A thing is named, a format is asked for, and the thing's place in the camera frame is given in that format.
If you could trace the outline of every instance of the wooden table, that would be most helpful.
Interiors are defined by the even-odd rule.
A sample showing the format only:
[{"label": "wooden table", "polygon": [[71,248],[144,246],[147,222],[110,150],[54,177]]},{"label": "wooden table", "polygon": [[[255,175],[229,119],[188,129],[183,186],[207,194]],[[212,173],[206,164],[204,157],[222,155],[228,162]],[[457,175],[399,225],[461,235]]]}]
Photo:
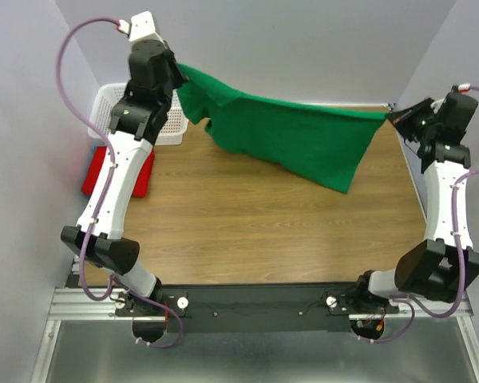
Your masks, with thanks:
[{"label": "wooden table", "polygon": [[[150,192],[132,199],[124,237],[163,283],[354,281],[387,270],[425,224],[394,129],[384,124],[347,195],[279,165],[229,154],[190,125],[156,147]],[[87,267],[90,285],[106,275]]]}]

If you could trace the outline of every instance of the gray wall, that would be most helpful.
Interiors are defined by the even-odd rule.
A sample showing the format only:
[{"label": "gray wall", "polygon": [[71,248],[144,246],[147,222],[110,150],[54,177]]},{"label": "gray wall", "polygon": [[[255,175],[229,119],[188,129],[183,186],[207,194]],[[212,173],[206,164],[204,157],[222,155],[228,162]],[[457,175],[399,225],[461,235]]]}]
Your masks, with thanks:
[{"label": "gray wall", "polygon": [[[479,85],[479,0],[458,0],[437,36],[412,76],[400,105],[411,105],[425,96],[443,97],[454,83],[471,82]],[[479,100],[479,93],[472,93]],[[479,108],[469,126],[464,143],[472,150],[473,168],[479,168]],[[412,160],[412,170],[423,197],[424,183],[418,164]],[[479,251],[479,176],[469,181],[467,209],[474,248]],[[475,316],[473,323],[479,337],[479,278],[469,289]]]},{"label": "gray wall", "polygon": [[[151,10],[179,61],[265,97],[395,102],[455,0],[55,0],[68,24]],[[78,38],[100,84],[128,78],[124,38]]]},{"label": "gray wall", "polygon": [[[30,381],[53,289],[69,272],[60,230],[84,202],[86,132],[53,77],[66,31],[52,0],[0,2],[0,383]],[[97,82],[76,46],[66,64],[88,113]]]}]

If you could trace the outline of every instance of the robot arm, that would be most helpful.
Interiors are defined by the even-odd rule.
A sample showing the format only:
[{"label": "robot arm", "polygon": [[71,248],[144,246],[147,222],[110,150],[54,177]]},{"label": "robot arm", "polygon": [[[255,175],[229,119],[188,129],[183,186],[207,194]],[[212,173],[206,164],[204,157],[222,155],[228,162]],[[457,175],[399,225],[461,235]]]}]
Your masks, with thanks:
[{"label": "robot arm", "polygon": [[[443,100],[431,99],[389,113],[388,120],[405,140],[420,143],[418,156],[427,190],[424,240],[399,260],[393,270],[367,272],[359,279],[369,294],[388,298],[397,293],[452,302],[459,281],[451,199],[456,180],[470,168],[469,149],[460,144],[477,101],[453,89]],[[465,288],[479,275],[479,253],[473,251],[466,219],[466,180],[457,191],[458,233],[465,259]]]},{"label": "robot arm", "polygon": [[[132,52],[129,55],[130,80],[124,96],[111,112],[108,138],[115,153],[109,151],[101,167],[93,194],[77,226],[66,226],[62,241],[80,254],[83,238],[94,223],[85,253],[89,262],[114,274],[139,295],[160,301],[160,280],[148,272],[139,260],[140,245],[122,237],[129,199],[146,158],[167,121],[172,92],[186,82],[176,65],[174,53],[156,31],[150,12],[138,14],[131,24],[120,21],[117,28],[127,34]],[[110,167],[113,178],[101,209],[94,219],[94,209],[102,198]]]}]

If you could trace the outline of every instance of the green cloth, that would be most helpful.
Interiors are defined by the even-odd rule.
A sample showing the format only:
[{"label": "green cloth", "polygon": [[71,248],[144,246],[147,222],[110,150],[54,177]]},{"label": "green cloth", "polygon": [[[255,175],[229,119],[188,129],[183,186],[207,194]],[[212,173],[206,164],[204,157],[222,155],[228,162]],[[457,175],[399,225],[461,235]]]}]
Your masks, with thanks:
[{"label": "green cloth", "polygon": [[189,83],[177,94],[194,124],[222,149],[282,164],[318,184],[347,193],[385,113],[360,112],[252,96],[179,64]]}]

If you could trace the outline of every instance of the white plastic basket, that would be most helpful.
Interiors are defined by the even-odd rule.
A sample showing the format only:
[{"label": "white plastic basket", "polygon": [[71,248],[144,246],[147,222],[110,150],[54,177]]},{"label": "white plastic basket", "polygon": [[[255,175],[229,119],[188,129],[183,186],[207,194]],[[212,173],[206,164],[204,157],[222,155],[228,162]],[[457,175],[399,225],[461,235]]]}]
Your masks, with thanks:
[{"label": "white plastic basket", "polygon": [[[122,98],[125,88],[125,83],[107,84],[101,86],[97,92],[93,110],[90,113],[90,121],[102,132],[108,132],[112,107]],[[179,98],[174,91],[167,122],[161,129],[155,145],[179,145],[183,141],[183,134],[187,127],[188,119],[184,116]],[[88,129],[88,134],[93,141],[93,146],[102,144],[101,139],[92,129]]]}]

